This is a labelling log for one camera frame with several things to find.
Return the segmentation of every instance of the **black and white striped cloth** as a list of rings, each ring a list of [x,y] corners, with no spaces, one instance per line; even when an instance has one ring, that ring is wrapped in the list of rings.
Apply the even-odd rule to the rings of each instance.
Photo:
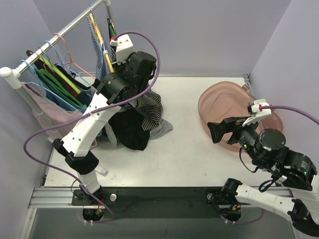
[[[103,52],[105,50],[107,50],[108,52],[111,52],[111,51],[110,51],[109,44],[107,44],[107,42],[105,41],[104,36],[102,35],[102,33],[101,33],[101,35],[102,35],[103,42],[102,42],[102,44],[98,43],[97,36],[96,36],[95,31],[94,31],[94,28],[93,28],[93,25],[91,23],[91,20],[90,20],[89,17],[87,17],[87,20],[88,20],[89,27],[90,27],[91,39],[92,39],[92,42],[93,42],[94,50],[95,50],[96,56],[98,58],[97,59],[97,63],[96,63],[96,69],[95,69],[95,77],[98,80],[101,81],[107,74],[110,73],[109,69],[107,67],[107,64],[105,62],[105,58],[104,58]]]
[[[131,104],[125,104],[123,107],[127,110],[133,108]],[[163,115],[163,106],[161,104],[159,94],[151,90],[148,91],[145,95],[137,99],[135,108],[143,108],[143,110],[147,113],[142,122],[142,128],[144,131],[152,130],[159,125]]]

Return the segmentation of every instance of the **gray cloth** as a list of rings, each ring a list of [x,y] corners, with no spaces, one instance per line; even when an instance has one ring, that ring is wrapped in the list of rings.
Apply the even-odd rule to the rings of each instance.
[[[162,118],[159,122],[159,125],[150,131],[150,139],[160,138],[172,130],[173,125]]]

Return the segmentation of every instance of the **white table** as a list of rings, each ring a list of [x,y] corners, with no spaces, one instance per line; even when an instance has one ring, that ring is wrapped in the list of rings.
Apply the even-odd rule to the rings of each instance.
[[[259,186],[270,179],[270,174],[258,170],[250,173],[240,162],[238,153],[213,144],[202,128],[197,110],[200,95],[210,86],[231,81],[244,84],[243,78],[162,77],[154,86],[161,95],[164,119],[174,130],[167,135],[149,141],[144,151],[132,152],[116,149],[110,142],[99,141],[92,150],[109,173],[98,175],[102,186],[223,186],[227,178],[238,179],[250,186]],[[243,153],[249,168],[255,168]],[[53,151],[51,163],[76,174]],[[69,187],[73,178],[49,169],[46,187]]]

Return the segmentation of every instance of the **black cable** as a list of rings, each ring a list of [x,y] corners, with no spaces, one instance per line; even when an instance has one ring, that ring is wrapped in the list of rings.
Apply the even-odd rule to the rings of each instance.
[[[263,182],[262,184],[259,185],[259,188],[258,188],[259,192],[261,192],[261,193],[266,192],[266,191],[268,190],[268,188],[269,188],[271,185],[273,185],[274,183],[275,183],[275,180],[274,180],[274,179],[267,180],[267,181]]]
[[[240,159],[240,161],[242,162],[242,164],[245,166],[245,168],[247,168],[246,164],[244,163],[244,161],[243,161],[242,158],[241,158],[241,152],[242,152],[242,150],[243,150],[243,148],[240,148],[240,150],[239,150],[239,159]],[[249,172],[256,173],[257,170],[258,170],[258,167],[256,167],[254,171],[250,170],[249,168],[247,168],[247,170],[248,170]]]
[[[71,190],[72,193],[74,193],[74,192],[72,191],[72,187],[73,187],[73,185],[74,185],[75,182],[76,182],[76,180],[74,180],[73,183],[71,184],[70,190]]]

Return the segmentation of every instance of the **blue hanger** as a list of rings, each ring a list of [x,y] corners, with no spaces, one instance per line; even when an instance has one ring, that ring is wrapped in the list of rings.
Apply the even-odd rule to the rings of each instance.
[[[60,57],[58,51],[56,50],[56,48],[53,46],[53,44],[52,44],[51,42],[49,42],[49,41],[44,41],[44,42],[45,42],[45,43],[48,43],[48,44],[53,48],[53,50],[55,51],[56,56],[59,58],[59,60],[60,60],[60,62],[61,62],[61,64],[58,64],[59,66],[61,66],[61,67],[66,66],[69,71],[71,71],[72,73],[74,73],[76,76],[80,77],[86,84],[88,84],[90,87],[92,87],[92,85],[91,85],[90,83],[88,83],[88,82],[87,82],[83,77],[81,77],[77,72],[71,70],[70,67],[69,67],[68,65],[66,65],[66,64],[62,61],[62,59],[61,59],[61,57]]]
[[[46,91],[50,92],[51,94],[53,94],[55,97],[59,98],[60,100],[62,100],[65,104],[67,104],[69,107],[71,107],[74,110],[77,110],[73,105],[69,104],[68,102],[66,102],[64,99],[62,99],[61,97],[59,97],[56,93],[54,93],[53,91],[51,91],[50,89],[46,88],[44,86],[44,84],[41,82],[41,80],[39,79],[38,75],[36,74],[36,71],[34,69],[33,66],[30,65],[30,63],[26,62],[25,60],[21,60],[21,62],[24,62],[25,64],[27,64],[29,66],[29,71],[31,72],[31,74],[33,74],[33,76],[38,80],[38,83],[35,82],[25,82],[25,84],[33,84],[36,86],[42,86]]]

